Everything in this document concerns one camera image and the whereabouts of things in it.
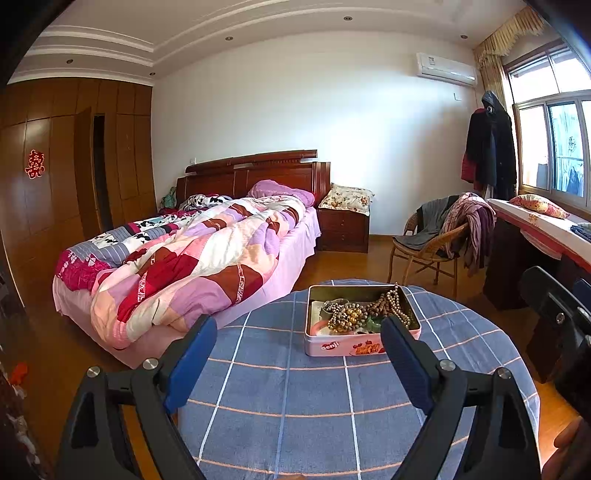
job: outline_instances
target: nightstand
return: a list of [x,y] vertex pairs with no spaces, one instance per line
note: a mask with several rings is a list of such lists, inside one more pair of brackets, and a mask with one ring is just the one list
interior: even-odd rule
[[318,249],[333,252],[368,252],[369,216],[349,210],[319,208],[322,235]]

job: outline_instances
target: coat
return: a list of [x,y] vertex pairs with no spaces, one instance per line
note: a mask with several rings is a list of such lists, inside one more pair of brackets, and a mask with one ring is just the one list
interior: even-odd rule
[[495,198],[510,200],[517,186],[517,161],[511,117],[490,90],[482,96],[484,109],[472,114],[466,155],[476,166],[474,180],[494,187]]

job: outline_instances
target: window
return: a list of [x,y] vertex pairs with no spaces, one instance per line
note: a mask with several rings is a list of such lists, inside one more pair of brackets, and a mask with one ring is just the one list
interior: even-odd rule
[[515,101],[520,193],[591,212],[591,76],[564,45],[507,70]]

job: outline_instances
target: chair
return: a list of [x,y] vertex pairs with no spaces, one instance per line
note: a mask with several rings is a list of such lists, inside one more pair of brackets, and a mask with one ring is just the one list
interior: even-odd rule
[[[408,219],[408,222],[404,226],[404,235],[406,235],[407,232],[411,232],[414,234],[414,231],[417,229],[417,224],[418,224],[418,217],[417,217],[417,214],[414,213]],[[413,250],[412,248],[409,248],[409,247],[401,244],[400,242],[398,242],[394,238],[393,239],[394,245],[392,246],[392,254],[390,255],[390,272],[388,274],[388,283],[390,283],[392,280],[392,263],[394,262],[394,257],[404,258],[405,260],[407,260],[407,266],[406,266],[406,269],[404,270],[404,276],[402,277],[402,285],[407,284],[408,276],[410,273],[410,268],[411,268],[413,262],[416,262],[418,264],[421,264],[423,267],[420,268],[419,270],[417,270],[415,272],[415,274],[422,272],[426,268],[431,268],[432,270],[435,270],[434,285],[437,285],[437,283],[439,282],[439,273],[440,272],[444,275],[447,275],[448,277],[453,278],[453,298],[455,299],[457,297],[457,255],[455,255],[454,258],[447,258],[447,257],[442,257],[441,255],[438,254],[438,252],[442,248],[444,248],[445,244],[459,238],[468,229],[469,229],[468,224],[464,223],[463,225],[459,226],[458,228],[456,228],[448,233],[444,233],[442,235],[437,235],[435,238],[432,238],[431,240],[429,240],[427,242],[427,244],[421,250]],[[397,254],[396,250],[400,250],[404,255]],[[442,263],[450,262],[450,261],[453,261],[453,275],[451,273],[448,273],[448,272],[440,269],[440,265]]]

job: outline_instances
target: coat hood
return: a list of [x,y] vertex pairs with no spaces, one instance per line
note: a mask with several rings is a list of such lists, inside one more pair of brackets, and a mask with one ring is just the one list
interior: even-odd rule
[[501,101],[496,97],[495,93],[490,90],[487,90],[484,95],[482,95],[482,105],[484,105],[484,108],[487,106],[493,107],[496,113],[505,112],[505,107]]

